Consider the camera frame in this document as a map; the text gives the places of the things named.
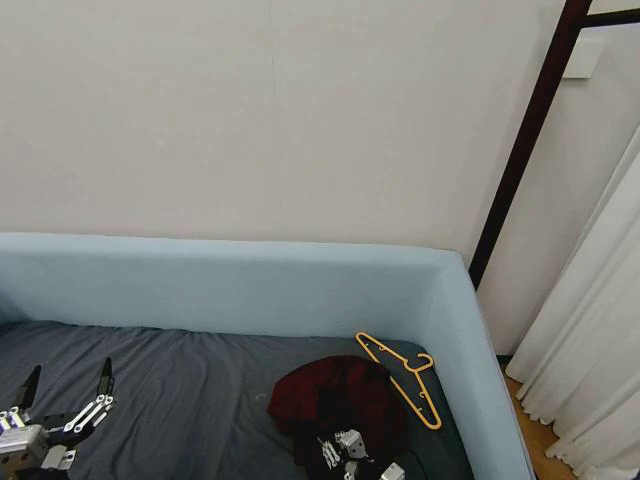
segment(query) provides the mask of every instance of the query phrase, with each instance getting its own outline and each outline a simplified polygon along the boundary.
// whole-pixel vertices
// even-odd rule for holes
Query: bed frame
[[[0,325],[20,320],[411,341],[433,356],[475,478],[534,478],[454,252],[0,234]]]
[[[567,0],[560,15],[469,267],[469,276],[476,289],[489,264],[578,35],[583,28],[640,22],[640,8],[589,15],[591,2],[592,0]]]

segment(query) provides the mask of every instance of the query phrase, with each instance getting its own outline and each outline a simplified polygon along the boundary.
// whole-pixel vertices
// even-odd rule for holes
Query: white wall
[[[470,258],[558,1],[62,0],[0,15],[0,230]]]
[[[596,10],[640,2],[599,2]],[[640,26],[586,30],[606,47],[590,80],[561,83],[479,289],[498,352],[512,352],[562,271],[640,124]]]

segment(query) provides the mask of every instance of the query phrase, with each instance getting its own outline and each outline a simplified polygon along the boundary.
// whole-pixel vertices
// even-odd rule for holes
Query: wooden floor
[[[511,380],[505,375],[507,388],[511,394],[511,401],[514,404],[516,415],[520,429],[524,435],[524,440],[529,450],[533,469],[540,480],[576,480],[576,476],[571,469],[557,458],[547,458],[544,451],[554,443],[558,437],[551,426],[542,425],[540,422],[533,422],[529,416],[524,413],[520,402],[516,400],[516,392],[520,388],[520,384],[515,380]]]

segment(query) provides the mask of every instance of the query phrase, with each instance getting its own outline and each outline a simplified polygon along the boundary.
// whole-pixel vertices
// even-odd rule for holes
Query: gray bed sheet
[[[412,343],[388,345],[407,358],[423,351]],[[33,414],[79,410],[94,398],[102,363],[111,356],[118,403],[80,444],[72,479],[304,479],[304,470],[293,464],[291,440],[266,408],[277,380],[331,355],[367,358],[354,339],[4,324],[0,409],[11,406],[19,384],[41,364]],[[393,359],[380,358],[417,398],[412,375]],[[423,378],[443,427],[428,430],[407,408],[409,445],[430,480],[471,479],[437,376],[429,369]],[[423,478],[412,455],[401,455],[398,463],[408,480]]]

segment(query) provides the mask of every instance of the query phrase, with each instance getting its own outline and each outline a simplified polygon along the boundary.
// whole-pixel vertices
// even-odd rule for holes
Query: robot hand
[[[18,389],[9,411],[0,412],[0,468],[8,480],[67,479],[74,447],[91,435],[115,405],[111,359],[107,358],[95,400],[80,412],[31,419],[40,372],[38,365]]]

